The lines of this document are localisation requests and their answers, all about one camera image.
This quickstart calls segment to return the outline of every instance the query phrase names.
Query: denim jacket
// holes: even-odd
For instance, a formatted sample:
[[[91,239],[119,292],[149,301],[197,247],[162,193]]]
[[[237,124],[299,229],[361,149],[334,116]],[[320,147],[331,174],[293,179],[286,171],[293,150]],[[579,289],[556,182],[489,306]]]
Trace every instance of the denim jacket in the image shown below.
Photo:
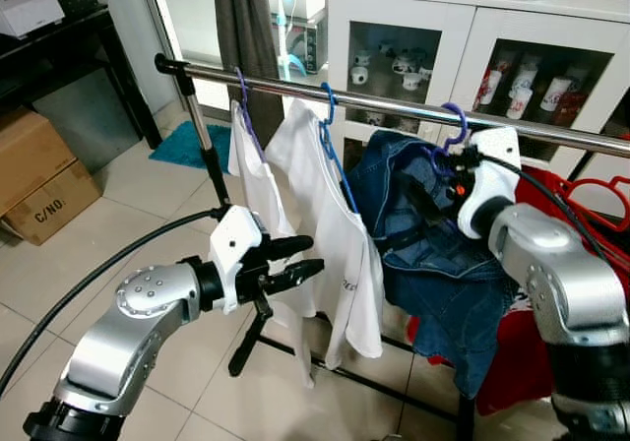
[[[516,285],[484,242],[466,238],[449,220],[430,223],[393,179],[404,172],[424,186],[439,209],[452,204],[448,183],[433,172],[423,148],[433,146],[379,131],[347,178],[363,222],[381,249],[388,301],[420,317],[414,350],[452,362],[457,387],[473,398],[496,352],[499,321]],[[414,230],[415,239],[389,249],[384,245]]]

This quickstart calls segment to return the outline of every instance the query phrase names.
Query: dark curtain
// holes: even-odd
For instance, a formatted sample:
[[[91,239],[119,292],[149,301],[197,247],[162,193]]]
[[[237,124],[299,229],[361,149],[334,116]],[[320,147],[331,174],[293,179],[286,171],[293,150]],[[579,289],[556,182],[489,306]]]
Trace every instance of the dark curtain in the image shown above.
[[[239,67],[245,77],[277,79],[278,59],[272,38],[268,0],[215,0],[220,57],[223,68]],[[229,88],[229,97],[241,100],[240,89]],[[263,148],[284,119],[282,98],[249,92],[249,115]]]

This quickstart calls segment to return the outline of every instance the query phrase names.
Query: black cable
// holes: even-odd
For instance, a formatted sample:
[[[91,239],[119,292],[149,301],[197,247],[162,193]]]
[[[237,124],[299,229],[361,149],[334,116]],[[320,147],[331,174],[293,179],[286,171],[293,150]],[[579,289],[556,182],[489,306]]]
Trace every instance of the black cable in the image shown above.
[[[100,264],[97,268],[91,271],[87,276],[85,276],[79,283],[77,283],[68,293],[66,293],[55,305],[44,315],[44,317],[35,325],[29,336],[22,343],[22,346],[18,349],[16,354],[9,362],[6,370],[2,374],[2,378],[0,378],[0,398],[4,394],[7,386],[9,385],[9,381],[11,377],[15,374],[16,370],[26,357],[29,350],[31,350],[32,345],[35,344],[37,339],[41,336],[46,327],[54,320],[54,318],[63,310],[68,303],[70,303],[79,293],[85,290],[89,284],[95,281],[98,277],[100,277],[107,269],[112,267],[118,261],[120,261],[123,257],[128,256],[136,249],[144,246],[149,241],[162,236],[163,234],[176,229],[179,226],[183,226],[184,224],[188,224],[189,222],[200,220],[201,218],[216,218],[217,213],[214,210],[209,210],[205,212],[195,213],[193,215],[189,215],[184,218],[180,218],[179,220],[175,220],[168,224],[165,224],[162,227],[146,234],[145,236],[137,239],[136,241],[129,244],[127,247],[121,249],[116,254],[111,256],[105,262]]]
[[[573,224],[575,226],[575,228],[582,235],[582,237],[584,237],[584,239],[586,239],[586,241],[593,248],[595,253],[606,264],[610,265],[610,263],[608,262],[608,259],[606,258],[605,254],[601,250],[601,247],[599,246],[599,244],[595,240],[595,238],[589,233],[589,231],[582,224],[582,222],[576,218],[576,216],[573,213],[573,211],[564,202],[562,202],[562,200],[560,200],[558,197],[556,197],[547,187],[545,187],[542,183],[540,183],[538,180],[533,178],[528,173],[523,172],[519,167],[516,167],[516,166],[512,165],[511,163],[506,162],[505,160],[501,160],[500,158],[497,158],[497,157],[486,156],[485,154],[481,154],[480,157],[483,160],[487,160],[489,162],[494,162],[494,163],[496,163],[498,165],[501,165],[502,167],[507,168],[511,172],[516,173],[517,175],[519,175],[519,177],[522,177],[525,180],[527,180],[528,182],[530,182],[542,195],[544,195],[544,197],[547,200],[549,200],[551,203],[553,203],[556,207],[558,207],[560,209],[560,211],[567,217],[567,219],[571,222],[571,224]]]

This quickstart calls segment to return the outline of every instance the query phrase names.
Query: metal rail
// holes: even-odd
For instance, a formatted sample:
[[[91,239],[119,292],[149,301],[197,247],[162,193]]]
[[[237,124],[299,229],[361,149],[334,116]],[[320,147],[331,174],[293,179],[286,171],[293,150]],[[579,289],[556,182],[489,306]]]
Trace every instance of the metal rail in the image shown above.
[[[162,55],[156,57],[156,66],[157,69],[164,74],[175,76],[177,74],[184,74],[190,78],[220,82],[234,87],[240,86],[238,76],[235,73],[221,69],[213,69],[199,64],[172,61]],[[321,102],[329,101],[328,93],[317,87],[255,77],[245,78],[245,83],[248,89],[255,92],[289,95]],[[351,94],[340,91],[335,91],[333,94],[336,104],[339,106],[397,114],[451,126],[458,126],[460,124],[460,118],[457,114],[438,106],[381,98],[367,94]],[[469,126],[472,129],[510,126],[516,129],[519,136],[526,138],[545,141],[560,146],[568,146],[575,149],[583,149],[594,153],[630,158],[630,141],[624,141],[622,139],[487,114],[467,113],[467,118]]]

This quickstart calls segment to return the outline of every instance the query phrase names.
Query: purple hanger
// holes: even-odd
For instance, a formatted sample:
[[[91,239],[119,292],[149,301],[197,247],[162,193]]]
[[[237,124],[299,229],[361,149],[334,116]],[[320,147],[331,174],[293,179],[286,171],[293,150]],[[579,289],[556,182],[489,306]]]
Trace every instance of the purple hanger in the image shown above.
[[[260,143],[258,142],[258,136],[256,136],[256,133],[254,132],[252,120],[249,117],[249,111],[247,111],[247,86],[245,85],[245,78],[243,77],[243,74],[238,67],[235,67],[234,70],[236,70],[236,75],[238,75],[238,80],[240,82],[240,88],[243,92],[243,100],[240,102],[240,107],[243,112],[243,119],[245,120],[245,129],[254,142],[254,146],[256,147],[256,151],[258,152],[260,160],[262,162],[266,162],[267,159],[265,158],[265,153],[263,152],[263,148],[261,148]]]

